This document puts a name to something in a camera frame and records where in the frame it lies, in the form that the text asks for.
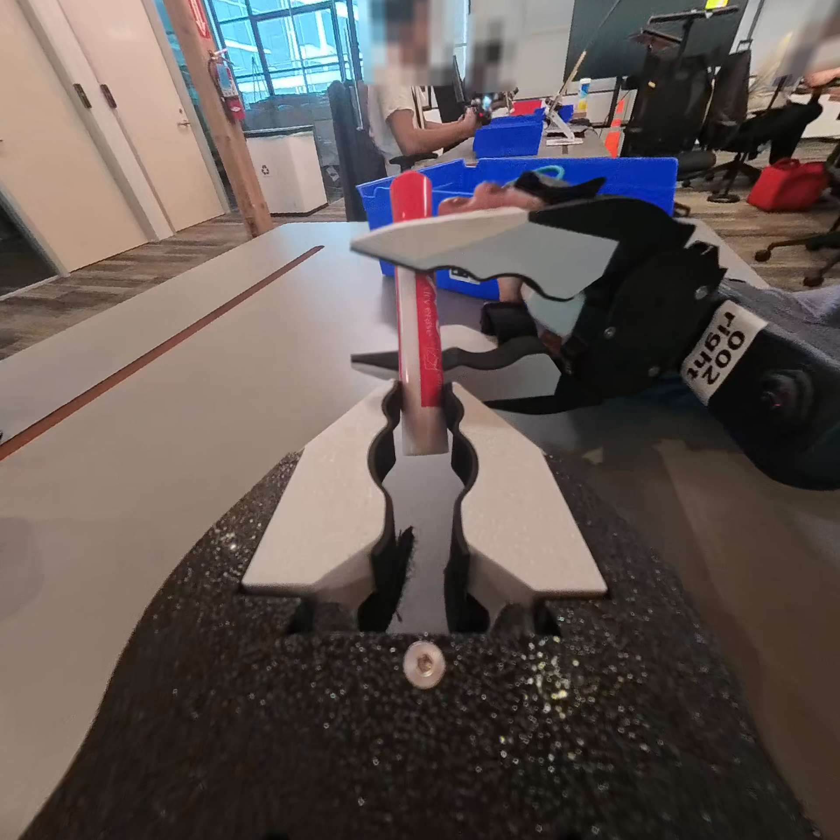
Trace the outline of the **person's right forearm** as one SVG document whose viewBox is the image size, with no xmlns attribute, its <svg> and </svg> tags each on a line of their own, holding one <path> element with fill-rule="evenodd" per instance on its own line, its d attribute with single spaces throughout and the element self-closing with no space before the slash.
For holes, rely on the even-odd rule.
<svg viewBox="0 0 840 840">
<path fill-rule="evenodd" d="M 722 293 L 769 325 L 839 362 L 839 286 L 799 291 L 757 288 L 724 280 Z"/>
</svg>

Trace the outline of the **red bag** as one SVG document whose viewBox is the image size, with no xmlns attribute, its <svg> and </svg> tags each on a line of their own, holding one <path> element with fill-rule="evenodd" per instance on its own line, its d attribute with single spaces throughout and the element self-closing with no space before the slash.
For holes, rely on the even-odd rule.
<svg viewBox="0 0 840 840">
<path fill-rule="evenodd" d="M 802 163 L 786 158 L 766 166 L 747 202 L 771 214 L 809 210 L 825 192 L 830 175 L 823 162 Z"/>
</svg>

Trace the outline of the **person's right hand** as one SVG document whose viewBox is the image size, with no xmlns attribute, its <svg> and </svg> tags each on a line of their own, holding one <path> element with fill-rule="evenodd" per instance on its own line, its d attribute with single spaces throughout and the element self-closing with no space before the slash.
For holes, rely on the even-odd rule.
<svg viewBox="0 0 840 840">
<path fill-rule="evenodd" d="M 514 185 L 483 182 L 476 187 L 471 196 L 451 196 L 442 201 L 438 206 L 437 215 L 443 217 L 503 207 L 516 207 L 531 212 L 546 206 L 546 202 L 540 197 L 531 195 Z"/>
</svg>

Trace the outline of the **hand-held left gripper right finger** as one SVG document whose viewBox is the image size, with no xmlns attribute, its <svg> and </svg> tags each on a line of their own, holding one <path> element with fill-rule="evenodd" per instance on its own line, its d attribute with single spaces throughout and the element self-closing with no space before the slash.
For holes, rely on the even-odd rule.
<svg viewBox="0 0 840 840">
<path fill-rule="evenodd" d="M 459 384 L 444 388 L 454 506 L 444 605 L 450 632 L 486 632 L 513 608 L 602 599 L 605 579 L 541 448 Z"/>
</svg>

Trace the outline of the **blue plastic bin with tag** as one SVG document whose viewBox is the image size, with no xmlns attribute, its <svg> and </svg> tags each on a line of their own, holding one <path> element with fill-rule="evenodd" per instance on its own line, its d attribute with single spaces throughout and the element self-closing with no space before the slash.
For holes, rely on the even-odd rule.
<svg viewBox="0 0 840 840">
<path fill-rule="evenodd" d="M 570 156 L 539 159 L 534 157 L 503 157 L 482 159 L 475 164 L 464 160 L 435 164 L 423 169 L 432 185 L 432 215 L 438 215 L 441 202 L 452 197 L 470 198 L 477 186 L 484 182 L 506 185 L 515 182 L 524 172 L 544 167 L 559 167 L 567 183 L 577 185 L 595 178 L 605 178 L 600 195 L 626 196 L 640 199 L 672 214 L 675 206 L 677 168 L 676 159 Z M 395 176 L 387 176 L 356 187 L 370 230 L 390 225 L 392 218 L 391 183 Z M 481 284 L 468 280 L 466 275 L 440 270 L 435 276 L 437 288 L 486 301 L 499 299 L 496 280 Z"/>
</svg>

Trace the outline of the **white recycling cabinet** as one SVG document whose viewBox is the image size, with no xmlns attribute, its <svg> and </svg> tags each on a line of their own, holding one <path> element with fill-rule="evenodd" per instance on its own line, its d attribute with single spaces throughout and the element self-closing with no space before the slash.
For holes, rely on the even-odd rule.
<svg viewBox="0 0 840 840">
<path fill-rule="evenodd" d="M 248 152 L 273 217 L 305 217 L 328 204 L 314 127 L 245 132 Z"/>
</svg>

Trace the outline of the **red fire extinguisher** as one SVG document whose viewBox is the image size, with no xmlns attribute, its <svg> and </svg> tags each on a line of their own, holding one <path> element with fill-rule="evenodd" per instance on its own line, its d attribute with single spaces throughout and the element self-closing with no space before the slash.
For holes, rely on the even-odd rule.
<svg viewBox="0 0 840 840">
<path fill-rule="evenodd" d="M 208 72 L 213 80 L 217 95 L 231 123 L 245 120 L 245 105 L 240 96 L 233 70 L 226 58 L 226 51 L 211 51 L 208 55 Z"/>
</svg>

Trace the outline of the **white door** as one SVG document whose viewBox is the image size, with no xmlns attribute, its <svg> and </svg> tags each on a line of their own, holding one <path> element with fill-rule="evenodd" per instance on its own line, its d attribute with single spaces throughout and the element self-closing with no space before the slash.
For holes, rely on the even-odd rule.
<svg viewBox="0 0 840 840">
<path fill-rule="evenodd" d="M 18 2 L 1 2 L 2 198 L 55 273 L 148 239 Z"/>
<path fill-rule="evenodd" d="M 226 214 L 199 119 L 151 2 L 59 5 L 170 227 L 180 232 Z"/>
</svg>

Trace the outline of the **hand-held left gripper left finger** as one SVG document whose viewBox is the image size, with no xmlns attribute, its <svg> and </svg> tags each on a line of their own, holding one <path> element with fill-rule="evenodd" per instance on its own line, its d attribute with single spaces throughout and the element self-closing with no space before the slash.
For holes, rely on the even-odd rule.
<svg viewBox="0 0 840 840">
<path fill-rule="evenodd" d="M 362 632 L 388 629 L 414 548 L 384 488 L 401 408 L 401 386 L 388 381 L 302 450 L 241 580 L 246 593 L 297 597 L 311 615 L 334 607 Z"/>
</svg>

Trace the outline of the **red dry erase marker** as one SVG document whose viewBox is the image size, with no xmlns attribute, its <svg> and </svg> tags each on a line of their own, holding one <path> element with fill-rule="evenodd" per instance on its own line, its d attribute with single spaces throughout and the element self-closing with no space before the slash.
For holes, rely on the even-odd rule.
<svg viewBox="0 0 840 840">
<path fill-rule="evenodd" d="M 433 275 L 395 268 L 402 447 L 406 456 L 448 452 L 443 351 Z"/>
</svg>

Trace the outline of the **black wall screen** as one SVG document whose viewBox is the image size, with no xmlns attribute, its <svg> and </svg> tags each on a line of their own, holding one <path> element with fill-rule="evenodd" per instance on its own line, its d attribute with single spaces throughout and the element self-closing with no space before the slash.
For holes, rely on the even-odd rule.
<svg viewBox="0 0 840 840">
<path fill-rule="evenodd" d="M 563 75 L 593 80 L 641 72 L 648 54 L 699 57 L 712 65 L 729 54 L 746 2 L 575 1 Z"/>
</svg>

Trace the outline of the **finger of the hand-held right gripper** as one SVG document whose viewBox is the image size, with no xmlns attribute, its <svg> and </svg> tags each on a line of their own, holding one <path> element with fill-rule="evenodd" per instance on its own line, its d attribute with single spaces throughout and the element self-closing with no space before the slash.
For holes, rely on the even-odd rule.
<svg viewBox="0 0 840 840">
<path fill-rule="evenodd" d="M 538 224 L 516 207 L 410 220 L 350 242 L 355 254 L 416 273 L 516 277 L 553 301 L 570 301 L 603 276 L 617 247 L 613 239 Z"/>
<path fill-rule="evenodd" d="M 400 354 L 396 350 L 354 353 L 351 366 L 369 375 L 389 378 L 400 373 Z M 558 382 L 562 375 L 559 364 L 539 338 L 515 338 L 483 351 L 454 346 L 442 350 L 437 368 L 444 374 L 460 369 L 498 372 L 517 368 L 536 375 L 541 382 Z"/>
</svg>

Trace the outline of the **wooden post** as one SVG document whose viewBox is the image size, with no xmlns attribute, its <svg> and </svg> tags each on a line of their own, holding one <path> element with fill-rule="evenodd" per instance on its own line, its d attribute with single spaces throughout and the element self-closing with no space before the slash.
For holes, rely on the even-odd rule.
<svg viewBox="0 0 840 840">
<path fill-rule="evenodd" d="M 217 95 L 207 61 L 217 46 L 204 2 L 164 1 L 207 127 L 233 190 L 236 205 L 250 235 L 255 238 L 274 227 L 251 160 L 241 122 L 232 123 Z"/>
</svg>

